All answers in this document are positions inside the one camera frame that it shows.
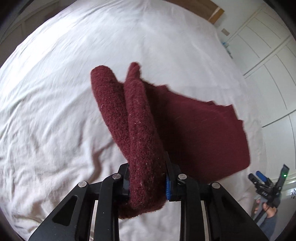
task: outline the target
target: human hand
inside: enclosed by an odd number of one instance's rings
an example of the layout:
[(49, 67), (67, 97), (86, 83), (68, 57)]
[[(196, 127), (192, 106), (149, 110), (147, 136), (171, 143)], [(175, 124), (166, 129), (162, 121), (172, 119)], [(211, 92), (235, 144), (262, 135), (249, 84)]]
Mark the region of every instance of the human hand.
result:
[(266, 204), (266, 202), (262, 204), (262, 208), (266, 212), (267, 218), (271, 218), (276, 214), (276, 207), (270, 207)]

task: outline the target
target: white wall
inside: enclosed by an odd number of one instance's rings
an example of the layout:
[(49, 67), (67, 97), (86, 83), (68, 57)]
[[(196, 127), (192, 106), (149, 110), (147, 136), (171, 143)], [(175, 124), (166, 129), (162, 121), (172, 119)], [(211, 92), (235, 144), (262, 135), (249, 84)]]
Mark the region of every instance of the white wall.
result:
[[(211, 0), (225, 12), (215, 23), (219, 38), (226, 42), (243, 23), (264, 3), (263, 0)], [(230, 34), (221, 32), (226, 29)]]

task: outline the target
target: bed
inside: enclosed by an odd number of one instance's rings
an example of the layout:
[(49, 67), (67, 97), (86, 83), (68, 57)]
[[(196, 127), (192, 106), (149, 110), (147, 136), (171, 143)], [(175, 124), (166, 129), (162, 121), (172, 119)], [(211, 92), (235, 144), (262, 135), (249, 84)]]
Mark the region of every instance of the bed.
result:
[[(90, 71), (129, 64), (180, 94), (233, 104), (251, 165), (219, 182), (250, 212), (250, 172), (266, 153), (252, 93), (214, 26), (166, 1), (78, 0), (29, 35), (0, 68), (0, 205), (25, 240), (78, 182), (102, 181), (123, 155), (92, 95)], [(180, 204), (120, 221), (121, 240), (178, 240)]]

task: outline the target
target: mattress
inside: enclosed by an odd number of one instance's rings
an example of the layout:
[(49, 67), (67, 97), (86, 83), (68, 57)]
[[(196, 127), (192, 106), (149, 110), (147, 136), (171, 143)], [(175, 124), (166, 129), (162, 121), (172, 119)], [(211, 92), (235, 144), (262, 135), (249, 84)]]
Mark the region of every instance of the mattress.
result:
[[(24, 239), (78, 182), (102, 181), (126, 162), (92, 95), (90, 71), (106, 65), (124, 81), (133, 61), (150, 83), (233, 104), (251, 165), (220, 183), (250, 212), (247, 175), (266, 166), (261, 125), (214, 26), (165, 1), (78, 0), (37, 28), (0, 68), (0, 205)], [(178, 240), (180, 204), (119, 226), (123, 241)]]

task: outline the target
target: folded garment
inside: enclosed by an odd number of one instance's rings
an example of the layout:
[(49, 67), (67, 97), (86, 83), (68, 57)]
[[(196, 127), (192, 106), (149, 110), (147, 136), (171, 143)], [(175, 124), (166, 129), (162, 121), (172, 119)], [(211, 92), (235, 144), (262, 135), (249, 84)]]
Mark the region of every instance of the folded garment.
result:
[(202, 183), (249, 166), (243, 122), (231, 105), (198, 101), (149, 84), (141, 79), (137, 63), (131, 63), (124, 84), (106, 66), (92, 70), (91, 84), (102, 117), (129, 163), (131, 197), (119, 207), (121, 218), (164, 205), (164, 150), (183, 173)]

